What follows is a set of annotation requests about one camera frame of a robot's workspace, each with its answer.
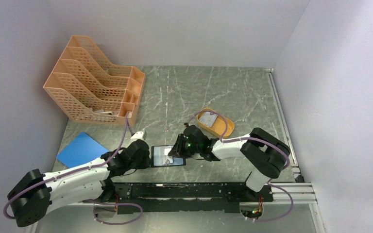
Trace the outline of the white card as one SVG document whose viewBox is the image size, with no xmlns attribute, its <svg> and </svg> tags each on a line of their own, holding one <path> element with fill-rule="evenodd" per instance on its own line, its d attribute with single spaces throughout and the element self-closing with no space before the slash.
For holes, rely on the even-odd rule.
<svg viewBox="0 0 373 233">
<path fill-rule="evenodd" d="M 169 156 L 169 152 L 171 151 L 170 148 L 164 149 L 164 164 L 168 166 L 180 166 L 184 164 L 182 158 Z"/>
</svg>

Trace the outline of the black leather card holder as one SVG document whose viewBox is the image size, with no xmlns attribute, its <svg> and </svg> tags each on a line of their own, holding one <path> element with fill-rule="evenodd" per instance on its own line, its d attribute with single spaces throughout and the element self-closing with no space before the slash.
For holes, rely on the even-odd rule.
<svg viewBox="0 0 373 233">
<path fill-rule="evenodd" d="M 168 146 L 152 146 L 151 147 L 151 167 L 170 167 L 164 164 L 164 149 L 165 148 L 172 148 L 173 145 Z M 186 165 L 186 159 L 182 158 L 184 161 L 183 165 Z"/>
</svg>

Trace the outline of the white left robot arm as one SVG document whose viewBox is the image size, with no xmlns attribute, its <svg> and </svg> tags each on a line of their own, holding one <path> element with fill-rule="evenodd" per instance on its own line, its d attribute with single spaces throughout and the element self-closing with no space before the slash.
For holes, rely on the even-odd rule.
<svg viewBox="0 0 373 233">
<path fill-rule="evenodd" d="M 129 185 L 116 187 L 112 178 L 132 169 L 148 168 L 149 155 L 148 144 L 138 139 L 127 147 L 70 169 L 48 173 L 31 170 L 8 193 L 4 214 L 15 220 L 18 227 L 26 227 L 72 203 L 127 201 L 131 193 Z"/>
</svg>

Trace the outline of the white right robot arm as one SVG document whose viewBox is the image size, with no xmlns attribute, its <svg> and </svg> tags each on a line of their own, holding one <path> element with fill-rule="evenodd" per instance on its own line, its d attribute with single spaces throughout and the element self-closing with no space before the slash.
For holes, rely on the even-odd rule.
<svg viewBox="0 0 373 233">
<path fill-rule="evenodd" d="M 209 162 L 245 157 L 254 166 L 242 189 L 249 201 L 256 200 L 263 186 L 278 178 L 290 165 L 290 148 L 261 128 L 253 128 L 241 137 L 210 139 L 195 125 L 190 125 L 178 135 L 168 156 L 187 159 L 196 154 Z"/>
</svg>

